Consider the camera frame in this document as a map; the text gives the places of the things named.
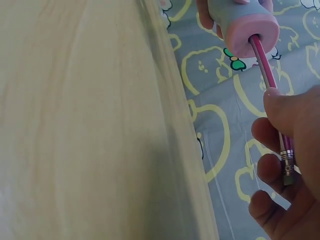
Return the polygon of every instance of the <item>wooden board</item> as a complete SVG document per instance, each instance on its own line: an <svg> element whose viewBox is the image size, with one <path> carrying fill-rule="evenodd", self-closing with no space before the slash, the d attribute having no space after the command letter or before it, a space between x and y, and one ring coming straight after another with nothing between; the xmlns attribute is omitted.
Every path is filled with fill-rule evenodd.
<svg viewBox="0 0 320 240"><path fill-rule="evenodd" d="M1 240L218 239L158 13L1 0Z"/></svg>

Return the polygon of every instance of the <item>pink pencil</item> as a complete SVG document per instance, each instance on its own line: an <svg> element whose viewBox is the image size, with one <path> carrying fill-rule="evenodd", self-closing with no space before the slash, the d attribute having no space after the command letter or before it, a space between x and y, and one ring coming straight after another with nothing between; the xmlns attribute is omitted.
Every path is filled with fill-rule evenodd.
<svg viewBox="0 0 320 240"><path fill-rule="evenodd" d="M259 36L253 35L249 38L249 41L253 47L256 59L259 63L266 88L277 88L274 75L266 57L265 50L260 42ZM295 155L289 137L279 132L279 140L281 165L283 170L283 184L287 186L294 183Z"/></svg>

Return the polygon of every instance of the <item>finger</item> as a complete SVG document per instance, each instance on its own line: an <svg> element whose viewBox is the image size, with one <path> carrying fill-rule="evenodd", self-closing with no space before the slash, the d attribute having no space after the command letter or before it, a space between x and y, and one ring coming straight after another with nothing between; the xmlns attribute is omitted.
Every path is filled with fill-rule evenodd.
<svg viewBox="0 0 320 240"><path fill-rule="evenodd" d="M249 213L254 220L263 228L270 238L286 213L286 210L275 203L265 191L257 191L251 198Z"/></svg>
<svg viewBox="0 0 320 240"><path fill-rule="evenodd" d="M279 132L272 126L268 118L255 120L251 127L252 136L271 151L280 153Z"/></svg>
<svg viewBox="0 0 320 240"><path fill-rule="evenodd" d="M259 3L267 9L270 13L274 11L274 4L272 0L259 0Z"/></svg>
<svg viewBox="0 0 320 240"><path fill-rule="evenodd" d="M220 39L224 39L224 37L222 36L221 27L219 25L216 26L216 34Z"/></svg>
<svg viewBox="0 0 320 240"><path fill-rule="evenodd" d="M211 30L214 27L214 21L212 20L209 10L208 10L208 1L207 0L196 0L196 6L199 12L199 20L201 25Z"/></svg>
<svg viewBox="0 0 320 240"><path fill-rule="evenodd" d="M268 184L276 193L292 203L302 186L301 175L294 172L294 184L284 186L281 162L274 154L263 155L257 166L258 177Z"/></svg>
<svg viewBox="0 0 320 240"><path fill-rule="evenodd" d="M293 138L294 125L305 100L306 93L286 96L273 87L268 88L263 96L264 109L270 123L289 138Z"/></svg>

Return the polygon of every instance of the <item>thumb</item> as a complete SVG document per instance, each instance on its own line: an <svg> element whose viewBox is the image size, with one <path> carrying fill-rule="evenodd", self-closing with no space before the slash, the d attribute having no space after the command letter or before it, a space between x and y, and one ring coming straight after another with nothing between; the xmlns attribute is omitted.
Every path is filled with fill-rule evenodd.
<svg viewBox="0 0 320 240"><path fill-rule="evenodd" d="M281 95L274 87L268 88L263 104L270 123L282 134L293 138L294 125L302 110L305 93L294 96Z"/></svg>

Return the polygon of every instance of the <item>cartoon print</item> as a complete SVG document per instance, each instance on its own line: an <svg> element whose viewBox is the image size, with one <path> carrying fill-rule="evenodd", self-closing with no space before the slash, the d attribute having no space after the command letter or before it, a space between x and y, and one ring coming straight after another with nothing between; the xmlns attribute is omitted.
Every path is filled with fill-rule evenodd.
<svg viewBox="0 0 320 240"><path fill-rule="evenodd" d="M306 9L320 10L320 0L300 0L300 2Z"/></svg>
<svg viewBox="0 0 320 240"><path fill-rule="evenodd" d="M171 22L166 12L172 8L172 2L171 0L156 0L156 1L158 3L158 6L160 7L160 14L164 21L165 27L169 28L171 26Z"/></svg>
<svg viewBox="0 0 320 240"><path fill-rule="evenodd" d="M201 151L201 159L203 160L204 159L204 149L202 147L201 140L198 137L196 139L198 140L199 148L200 148L200 151Z"/></svg>
<svg viewBox="0 0 320 240"><path fill-rule="evenodd" d="M246 64L240 60L240 58L234 56L227 48L223 49L225 55L227 55L231 61L230 67L235 71L243 71L247 68Z"/></svg>
<svg viewBox="0 0 320 240"><path fill-rule="evenodd" d="M230 59L230 67L235 71L245 71L251 67L258 66L258 61L256 57L251 58L238 58L234 56L227 48L223 49L225 55ZM276 59L279 60L281 55L276 47L274 47L270 52L266 54L268 60Z"/></svg>

